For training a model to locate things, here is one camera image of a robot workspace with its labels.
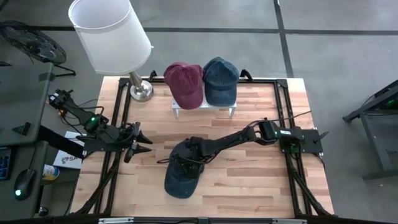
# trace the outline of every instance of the computer mouse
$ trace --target computer mouse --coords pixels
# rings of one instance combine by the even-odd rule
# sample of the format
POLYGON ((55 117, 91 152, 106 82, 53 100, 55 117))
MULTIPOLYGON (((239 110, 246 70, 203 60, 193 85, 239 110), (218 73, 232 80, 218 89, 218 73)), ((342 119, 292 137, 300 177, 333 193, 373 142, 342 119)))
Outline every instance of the computer mouse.
POLYGON ((30 196, 35 175, 36 171, 32 169, 23 170, 18 174, 14 184, 14 195, 17 200, 25 200, 30 196))

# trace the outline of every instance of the wooden table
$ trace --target wooden table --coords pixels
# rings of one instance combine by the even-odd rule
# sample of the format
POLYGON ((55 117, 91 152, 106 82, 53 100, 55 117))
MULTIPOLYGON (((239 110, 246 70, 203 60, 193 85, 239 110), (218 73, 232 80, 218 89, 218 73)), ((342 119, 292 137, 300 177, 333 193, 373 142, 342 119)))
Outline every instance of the wooden table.
MULTIPOLYGON (((104 77, 99 94, 98 105, 105 107, 104 115, 108 118, 112 117, 119 78, 104 77)), ((287 80, 294 114, 310 110, 303 80, 287 80)), ((228 111, 223 110, 181 110, 179 119, 175 119, 168 86, 164 83, 153 86, 155 95, 150 101, 131 102, 128 122, 141 122, 142 132, 154 142, 149 146, 154 150, 134 156, 128 164, 123 162, 122 155, 112 216, 294 217, 285 158, 279 144, 260 146, 250 142, 223 151, 206 165, 195 193, 188 199, 174 198, 165 192, 167 164, 156 164, 159 159, 168 158, 173 147, 190 136, 216 139, 241 130, 251 121, 277 118, 272 85, 239 84, 238 107, 232 119, 228 118, 228 111)), ((121 100, 118 125, 126 91, 127 88, 121 100)), ((303 129, 313 128, 310 113, 295 118, 295 123, 303 129)), ((83 161, 72 212, 81 208, 97 187, 103 157, 103 152, 96 152, 83 161)), ((319 158, 303 154, 303 164, 309 189, 325 209, 333 213, 319 158)), ((297 192, 304 211, 302 192, 297 192)), ((107 193, 106 189, 102 208, 107 193)))

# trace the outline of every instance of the table lamp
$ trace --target table lamp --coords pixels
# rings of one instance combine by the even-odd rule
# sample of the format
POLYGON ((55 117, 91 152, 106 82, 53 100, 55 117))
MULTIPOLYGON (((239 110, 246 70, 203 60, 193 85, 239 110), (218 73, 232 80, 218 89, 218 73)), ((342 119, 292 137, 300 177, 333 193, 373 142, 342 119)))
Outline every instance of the table lamp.
POLYGON ((75 0, 69 19, 96 73, 130 75, 131 96, 147 101, 152 85, 135 73, 148 59, 152 46, 129 0, 75 0))

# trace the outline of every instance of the baseball cap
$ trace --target baseball cap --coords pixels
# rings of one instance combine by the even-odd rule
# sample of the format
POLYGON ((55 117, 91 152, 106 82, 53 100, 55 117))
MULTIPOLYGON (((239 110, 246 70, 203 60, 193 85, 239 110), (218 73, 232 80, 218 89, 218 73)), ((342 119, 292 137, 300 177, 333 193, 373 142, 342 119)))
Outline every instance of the baseball cap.
POLYGON ((175 101, 185 110, 198 108, 203 102, 203 69, 200 65, 176 62, 164 72, 166 84, 175 101))
POLYGON ((236 102, 239 71, 231 63, 215 57, 203 68, 206 101, 213 106, 229 106, 236 102))
MULTIPOLYGON (((194 193, 199 176, 197 178, 188 178, 185 176, 183 167, 178 163, 175 155, 182 151, 189 151, 189 139, 178 143, 170 153, 169 165, 167 166, 166 177, 164 180, 164 189, 166 192, 176 198, 189 198, 194 193)), ((199 171, 202 173, 205 165, 199 165, 199 171)))

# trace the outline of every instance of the white lampshade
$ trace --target white lampshade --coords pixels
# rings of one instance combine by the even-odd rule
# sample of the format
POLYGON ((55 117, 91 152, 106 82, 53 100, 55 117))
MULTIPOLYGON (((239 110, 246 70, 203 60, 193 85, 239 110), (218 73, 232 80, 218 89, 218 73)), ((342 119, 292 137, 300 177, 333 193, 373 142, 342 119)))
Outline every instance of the white lampshade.
POLYGON ((129 0, 75 0, 68 14, 97 73, 125 75, 148 59, 152 47, 129 0))

